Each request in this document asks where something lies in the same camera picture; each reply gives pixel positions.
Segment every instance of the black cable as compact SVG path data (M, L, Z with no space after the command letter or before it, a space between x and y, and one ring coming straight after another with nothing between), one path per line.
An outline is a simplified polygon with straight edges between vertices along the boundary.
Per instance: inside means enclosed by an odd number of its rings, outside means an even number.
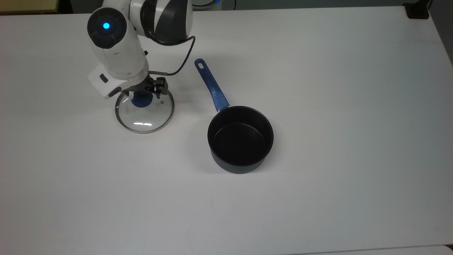
M185 39L184 41L181 41L181 42L179 42L179 43L173 43L173 44L161 43L161 42L157 41L157 40L154 39L154 38L151 38L151 39L152 39L154 42L156 42L156 43L158 43L158 44L160 44L160 45L164 45L164 46L175 46L175 45L180 45L180 44L183 44L183 43L188 42L188 41L190 41L190 40L193 39L192 44L190 45L189 51L187 52L186 58L185 58L184 61L183 61L183 64L179 67L178 70L176 70L176 72L174 72L174 73L169 73L169 74L168 74L168 73L164 73L164 72L149 71L150 74L157 74L157 75L164 75L164 76L172 76L172 75L175 75L175 74L179 73L179 71L181 71L181 69L183 69L184 65L185 65L186 62L187 62L187 59L189 59L190 53L192 52L193 45L195 44L195 36L191 36L191 37Z

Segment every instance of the blue handle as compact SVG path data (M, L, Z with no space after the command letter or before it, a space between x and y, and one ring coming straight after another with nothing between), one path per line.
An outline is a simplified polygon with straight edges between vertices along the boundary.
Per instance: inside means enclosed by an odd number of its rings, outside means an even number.
M223 95L222 90L220 90L219 85L214 79L214 76L212 75L211 71L209 71L209 68L207 67L204 60L197 59L195 61L195 66L197 67L197 70L200 73L201 78L203 78L206 87L209 89L209 92L211 93L212 100L214 101L214 106L216 107L216 110L219 112L230 106L227 99Z

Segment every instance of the white table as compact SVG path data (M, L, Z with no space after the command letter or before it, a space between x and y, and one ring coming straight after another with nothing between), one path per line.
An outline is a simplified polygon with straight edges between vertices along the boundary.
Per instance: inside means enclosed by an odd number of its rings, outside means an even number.
M197 12L153 134L86 76L89 15L0 17L0 250L280 255L453 243L453 68L403 7ZM153 70L188 45L141 38ZM204 58L231 105L271 122L259 169L211 158Z
M333 252L328 255L452 255L453 251L445 246L412 247L384 250L358 250Z

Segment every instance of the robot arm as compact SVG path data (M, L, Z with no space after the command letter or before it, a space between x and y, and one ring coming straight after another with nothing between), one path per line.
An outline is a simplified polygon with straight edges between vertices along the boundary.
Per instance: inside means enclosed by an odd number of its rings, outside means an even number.
M191 0L105 0L87 24L90 45L100 61L88 79L104 98L143 89L152 79L137 35L177 44L191 28Z

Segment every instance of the black saucepan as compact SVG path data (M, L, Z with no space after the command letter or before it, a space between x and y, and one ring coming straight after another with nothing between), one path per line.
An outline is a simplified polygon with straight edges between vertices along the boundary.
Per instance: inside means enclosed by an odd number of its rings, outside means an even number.
M269 120L247 106L229 107L204 60L197 59L195 66L218 111L207 130L212 157L220 167L232 173L255 170L262 164L274 142Z

